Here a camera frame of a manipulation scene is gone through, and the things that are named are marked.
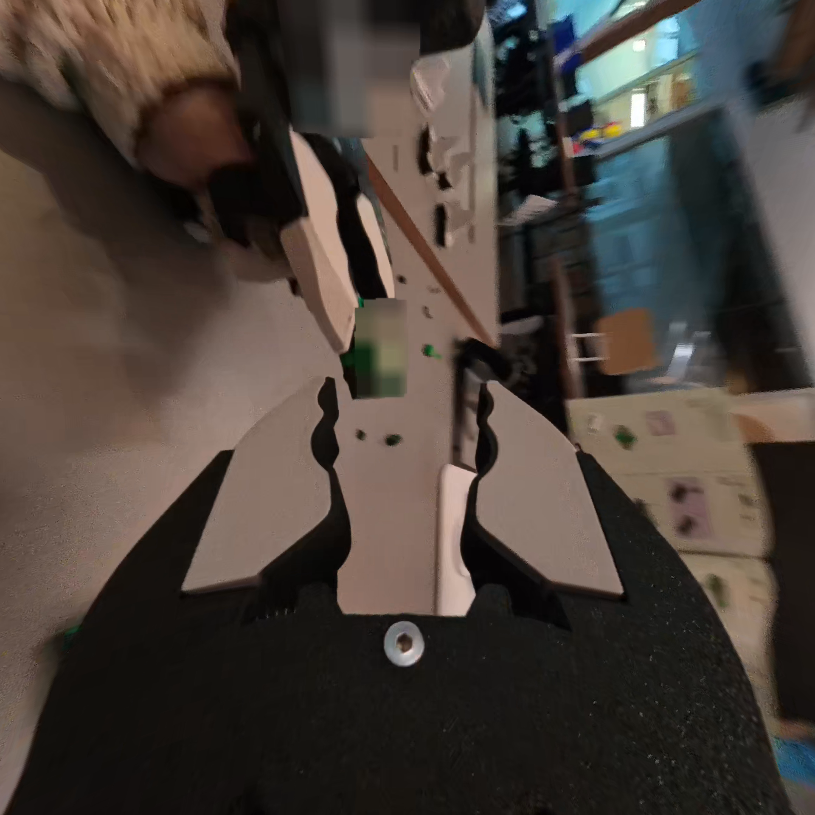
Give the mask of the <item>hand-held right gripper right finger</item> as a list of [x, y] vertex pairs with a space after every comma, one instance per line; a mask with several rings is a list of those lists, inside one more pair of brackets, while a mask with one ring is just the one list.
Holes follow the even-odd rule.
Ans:
[[461, 555], [474, 587], [620, 599], [624, 587], [575, 445], [496, 381], [481, 386]]

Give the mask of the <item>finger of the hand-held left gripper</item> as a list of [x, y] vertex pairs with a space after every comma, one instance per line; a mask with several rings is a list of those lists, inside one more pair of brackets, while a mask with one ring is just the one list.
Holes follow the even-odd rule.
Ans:
[[337, 196], [311, 145], [289, 130], [305, 213], [280, 229], [280, 243], [301, 296], [337, 354], [348, 352], [358, 306], [337, 223]]
[[355, 198], [353, 214], [360, 245], [354, 261], [354, 282], [358, 293], [363, 300], [395, 298], [390, 251], [377, 211], [362, 191]]

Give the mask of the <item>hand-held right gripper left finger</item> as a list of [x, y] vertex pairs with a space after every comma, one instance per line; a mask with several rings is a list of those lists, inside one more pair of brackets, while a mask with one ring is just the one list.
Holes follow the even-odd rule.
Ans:
[[302, 588], [337, 596], [351, 523], [335, 463], [336, 382], [315, 378], [237, 443], [182, 583], [184, 594], [254, 588], [270, 612]]

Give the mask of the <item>person's left forearm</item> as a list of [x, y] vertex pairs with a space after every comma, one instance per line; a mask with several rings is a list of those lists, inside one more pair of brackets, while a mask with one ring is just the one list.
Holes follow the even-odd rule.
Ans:
[[83, 109], [132, 165], [145, 122], [199, 82], [234, 87], [215, 2], [2, 1], [1, 69], [54, 107]]

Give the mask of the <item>person's left hand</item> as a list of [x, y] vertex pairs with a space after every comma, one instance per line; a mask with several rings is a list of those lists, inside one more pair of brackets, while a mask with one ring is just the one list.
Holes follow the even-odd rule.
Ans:
[[251, 165], [235, 91], [199, 84], [168, 97], [146, 120], [135, 156], [150, 174], [192, 192], [220, 169]]

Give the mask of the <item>white stand with clear arms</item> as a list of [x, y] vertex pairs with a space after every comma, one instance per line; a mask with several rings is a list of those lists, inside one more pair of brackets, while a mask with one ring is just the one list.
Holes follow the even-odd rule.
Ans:
[[469, 489], [476, 474], [445, 464], [438, 486], [436, 535], [435, 612], [442, 617], [463, 617], [475, 596], [472, 577], [461, 554]]

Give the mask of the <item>black round-based device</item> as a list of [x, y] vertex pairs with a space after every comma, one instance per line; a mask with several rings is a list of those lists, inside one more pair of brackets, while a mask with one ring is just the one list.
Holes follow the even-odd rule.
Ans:
[[506, 382], [514, 373], [512, 362], [500, 350], [474, 337], [456, 343], [454, 367], [458, 379], [469, 372], [483, 382]]

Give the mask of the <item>tan rounded board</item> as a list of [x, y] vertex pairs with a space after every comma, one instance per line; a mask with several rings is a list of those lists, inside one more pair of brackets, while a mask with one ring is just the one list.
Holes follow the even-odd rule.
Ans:
[[604, 315], [595, 322], [594, 330], [600, 335], [599, 368], [604, 375], [623, 376], [658, 367], [654, 322], [648, 309]]

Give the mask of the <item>colourful storage bins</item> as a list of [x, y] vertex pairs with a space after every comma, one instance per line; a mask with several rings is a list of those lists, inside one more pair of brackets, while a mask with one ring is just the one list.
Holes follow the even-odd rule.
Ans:
[[630, 122], [628, 119], [601, 119], [595, 121], [592, 126], [580, 127], [569, 125], [568, 138], [570, 145], [570, 157], [594, 155], [607, 143], [620, 138], [626, 134]]

